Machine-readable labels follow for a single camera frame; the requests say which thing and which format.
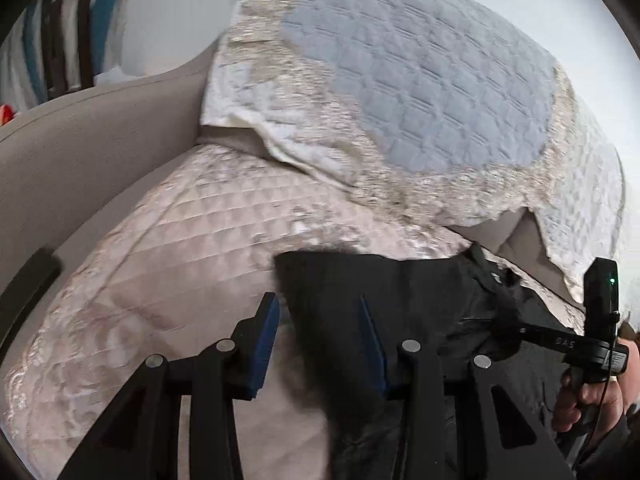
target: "lace trim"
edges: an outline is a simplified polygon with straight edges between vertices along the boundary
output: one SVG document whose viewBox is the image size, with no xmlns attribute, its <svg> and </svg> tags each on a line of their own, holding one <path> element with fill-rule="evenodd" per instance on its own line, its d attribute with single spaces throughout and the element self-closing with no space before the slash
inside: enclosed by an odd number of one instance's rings
<svg viewBox="0 0 640 480">
<path fill-rule="evenodd" d="M 372 136 L 362 129 L 357 102 L 331 89 L 331 70 L 323 62 L 305 59 L 280 37 L 282 17 L 294 3 L 241 1 L 212 70 L 215 74 L 220 68 L 249 64 L 251 74 L 244 88 L 259 84 L 273 88 L 268 109 L 260 111 L 260 120 L 249 122 L 260 133 L 294 131 L 284 140 L 282 134 L 273 136 L 281 142 L 266 139 L 274 155 L 315 176 L 329 174 L 347 184 L 353 201 L 371 206 L 387 220 L 421 226 L 473 225 L 497 219 L 507 210 L 554 203 L 576 115 L 574 92 L 561 66 L 554 68 L 557 88 L 548 141 L 532 166 L 490 164 L 483 170 L 465 168 L 448 174 L 411 173 L 385 161 Z"/>
</svg>

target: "blue stripe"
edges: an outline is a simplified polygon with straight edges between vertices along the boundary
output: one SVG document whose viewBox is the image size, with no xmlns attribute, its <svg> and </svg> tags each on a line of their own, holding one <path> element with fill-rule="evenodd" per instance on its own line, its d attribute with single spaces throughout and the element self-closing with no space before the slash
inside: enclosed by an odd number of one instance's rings
<svg viewBox="0 0 640 480">
<path fill-rule="evenodd" d="M 44 82 L 40 80 L 38 67 L 36 65 L 36 51 L 33 44 L 33 14 L 36 9 L 38 0 L 35 0 L 29 7 L 24 17 L 24 29 L 22 30 L 22 49 L 24 50 L 24 60 L 27 64 L 27 72 L 29 73 L 29 81 L 31 88 L 36 96 L 38 104 L 45 102 L 46 93 L 44 91 Z"/>
<path fill-rule="evenodd" d="M 102 72 L 104 49 L 116 0 L 95 0 L 91 8 L 91 59 L 94 75 Z"/>
</svg>

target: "sofa armrest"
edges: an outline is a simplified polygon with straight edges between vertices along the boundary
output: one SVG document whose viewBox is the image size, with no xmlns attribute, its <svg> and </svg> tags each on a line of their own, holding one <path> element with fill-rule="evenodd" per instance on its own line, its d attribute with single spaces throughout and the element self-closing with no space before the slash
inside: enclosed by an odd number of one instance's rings
<svg viewBox="0 0 640 480">
<path fill-rule="evenodd" d="M 118 193 L 193 147 L 215 44 L 158 76 L 63 96 L 0 128 L 0 290 Z"/>
</svg>

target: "quilted fabric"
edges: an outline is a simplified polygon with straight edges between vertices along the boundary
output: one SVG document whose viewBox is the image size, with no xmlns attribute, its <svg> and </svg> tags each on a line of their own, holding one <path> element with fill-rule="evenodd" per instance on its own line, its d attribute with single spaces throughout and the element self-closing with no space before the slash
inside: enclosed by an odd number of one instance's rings
<svg viewBox="0 0 640 480">
<path fill-rule="evenodd" d="M 546 254 L 581 303 L 582 277 L 593 259 L 616 257 L 625 197 L 618 152 L 586 104 L 577 103 L 577 137 L 566 177 L 558 181 L 559 203 L 535 215 Z"/>
<path fill-rule="evenodd" d="M 315 247 L 438 258 L 467 244 L 445 228 L 381 222 L 279 163 L 203 147 L 148 193 L 54 300 L 6 378 L 2 421 L 36 476 L 53 480 L 146 356 L 193 355 L 253 315 L 276 287 L 274 254 Z M 578 310 L 515 270 L 562 322 L 581 327 Z M 303 377 L 285 313 L 264 388 L 236 403 L 245 478 L 325 478 L 325 420 Z M 188 403 L 182 428 L 187 421 Z M 185 439 L 179 456 L 184 480 Z"/>
<path fill-rule="evenodd" d="M 556 60 L 473 0 L 297 0 L 281 35 L 332 70 L 392 164 L 445 173 L 540 156 Z"/>
</svg>

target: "black garment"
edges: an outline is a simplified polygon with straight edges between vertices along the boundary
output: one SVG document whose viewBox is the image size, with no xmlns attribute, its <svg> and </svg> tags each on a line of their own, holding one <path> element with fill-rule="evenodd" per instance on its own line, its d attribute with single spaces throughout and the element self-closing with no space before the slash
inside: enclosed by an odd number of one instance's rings
<svg viewBox="0 0 640 480">
<path fill-rule="evenodd" d="M 395 345 L 404 338 L 430 340 L 442 356 L 483 353 L 502 360 L 514 389 L 552 435 L 552 409 L 566 369 L 562 356 L 527 343 L 513 354 L 491 337 L 486 323 L 474 320 L 515 309 L 525 322 L 567 329 L 518 284 L 516 274 L 486 261 L 478 246 L 439 260 L 300 251 L 280 254 L 275 263 L 305 362 L 324 392 L 334 480 L 388 479 L 398 444 L 400 407 L 382 402 L 370 385 L 358 328 L 362 295 L 378 314 L 376 329 L 390 368 Z M 447 469 L 455 478 L 452 399 L 446 410 Z"/>
</svg>

